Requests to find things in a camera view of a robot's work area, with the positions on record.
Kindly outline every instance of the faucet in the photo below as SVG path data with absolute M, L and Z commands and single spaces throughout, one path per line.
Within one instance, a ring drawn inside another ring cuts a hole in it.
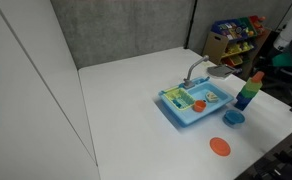
M 190 76 L 192 74 L 192 71 L 194 69 L 194 67 L 196 67 L 198 64 L 202 63 L 203 61 L 208 61 L 209 60 L 209 56 L 205 55 L 204 57 L 202 57 L 200 60 L 198 60 L 197 62 L 195 62 L 188 70 L 188 75 L 187 78 L 184 79 L 184 88 L 185 89 L 189 89 L 195 86 L 195 84 L 190 80 Z

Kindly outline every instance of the white tabletop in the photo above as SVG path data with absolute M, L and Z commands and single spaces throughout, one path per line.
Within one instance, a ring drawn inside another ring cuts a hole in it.
M 180 84 L 198 59 L 190 50 L 175 48 L 79 71 L 101 180 L 234 179 L 292 133 L 289 106 L 262 91 L 243 112 L 246 122 L 240 129 L 222 121 L 235 101 L 176 128 L 163 114 L 158 92 Z M 192 78 L 206 76 L 211 65 L 200 64 Z M 245 84 L 233 75 L 210 81 L 233 96 Z M 229 156 L 211 150 L 213 137 L 229 143 Z

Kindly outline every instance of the sink basin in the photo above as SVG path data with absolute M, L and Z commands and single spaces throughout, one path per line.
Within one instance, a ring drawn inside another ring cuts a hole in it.
M 192 82 L 195 86 L 190 89 L 185 89 L 183 84 L 180 84 L 159 92 L 165 107 L 174 115 L 181 127 L 187 127 L 195 123 L 234 99 L 232 95 L 214 85 L 208 79 L 196 78 Z M 213 92 L 218 97 L 218 101 L 208 102 L 206 99 L 208 92 Z M 204 111 L 196 112 L 193 110 L 193 104 L 196 100 L 206 101 Z

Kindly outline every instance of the gray wall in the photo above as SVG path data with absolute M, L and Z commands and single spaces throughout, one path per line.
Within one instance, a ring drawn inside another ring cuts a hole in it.
M 51 0 L 77 68 L 183 46 L 193 0 Z M 190 49 L 216 20 L 267 17 L 276 28 L 292 0 L 199 0 Z

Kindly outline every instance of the toy sink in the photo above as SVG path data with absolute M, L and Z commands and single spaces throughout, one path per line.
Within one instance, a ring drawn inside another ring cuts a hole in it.
M 184 85 L 180 84 L 159 92 L 165 107 L 182 127 L 191 125 L 234 99 L 232 95 L 211 83 L 209 78 L 196 78 L 192 82 L 195 86 L 190 89 L 185 89 Z M 209 102 L 206 99 L 208 92 L 212 92 L 218 97 L 217 102 Z M 196 112 L 193 109 L 196 100 L 206 101 L 204 111 Z

